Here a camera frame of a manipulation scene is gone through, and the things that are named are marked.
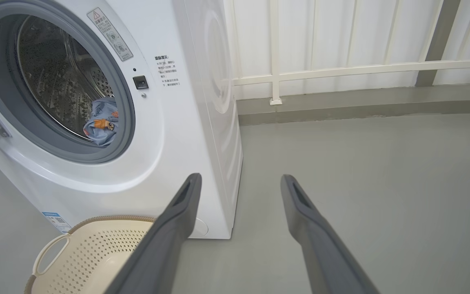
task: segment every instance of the circular door opening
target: circular door opening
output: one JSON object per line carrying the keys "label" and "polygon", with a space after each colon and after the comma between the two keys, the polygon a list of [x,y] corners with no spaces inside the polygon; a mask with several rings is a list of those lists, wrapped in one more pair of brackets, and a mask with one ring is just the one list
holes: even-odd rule
{"label": "circular door opening", "polygon": [[116,158],[134,130],[110,51],[54,2],[0,4],[0,112],[39,147],[76,162]]}

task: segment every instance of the washing machine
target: washing machine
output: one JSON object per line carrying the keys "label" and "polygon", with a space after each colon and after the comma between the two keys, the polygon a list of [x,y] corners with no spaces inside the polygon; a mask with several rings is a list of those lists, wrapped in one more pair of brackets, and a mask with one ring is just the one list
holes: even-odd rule
{"label": "washing machine", "polygon": [[191,237],[230,238],[242,145],[226,34],[222,0],[0,0],[0,170],[61,232],[158,216],[200,173]]}

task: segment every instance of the blue cloth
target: blue cloth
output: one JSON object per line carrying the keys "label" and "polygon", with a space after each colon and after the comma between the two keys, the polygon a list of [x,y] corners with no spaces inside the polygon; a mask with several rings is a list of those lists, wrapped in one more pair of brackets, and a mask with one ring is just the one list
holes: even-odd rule
{"label": "blue cloth", "polygon": [[[94,120],[106,119],[114,125],[113,130],[95,127]],[[115,133],[119,130],[119,115],[114,98],[105,97],[92,102],[92,114],[90,120],[84,125],[84,134],[99,146],[107,146],[112,143]]]}

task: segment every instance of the gray sticker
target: gray sticker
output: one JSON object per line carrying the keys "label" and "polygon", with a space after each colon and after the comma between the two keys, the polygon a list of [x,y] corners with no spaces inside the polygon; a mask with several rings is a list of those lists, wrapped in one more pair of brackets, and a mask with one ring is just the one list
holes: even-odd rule
{"label": "gray sticker", "polygon": [[88,18],[97,26],[99,31],[103,36],[108,40],[110,45],[115,49],[115,52],[122,61],[125,61],[129,58],[132,58],[134,54],[130,51],[123,38],[117,30],[114,28],[112,23],[108,20],[106,15],[97,7],[93,11],[90,11],[87,14]]}

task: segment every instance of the basket hole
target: basket hole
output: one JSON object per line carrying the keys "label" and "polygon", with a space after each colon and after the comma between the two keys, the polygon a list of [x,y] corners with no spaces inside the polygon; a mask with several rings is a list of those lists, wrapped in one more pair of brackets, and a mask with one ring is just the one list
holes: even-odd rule
{"label": "basket hole", "polygon": [[39,262],[38,271],[44,272],[50,266],[50,264],[54,261],[55,257],[58,253],[61,252],[63,247],[67,245],[68,239],[59,240],[56,244],[52,245],[50,249],[47,250],[41,262]]}

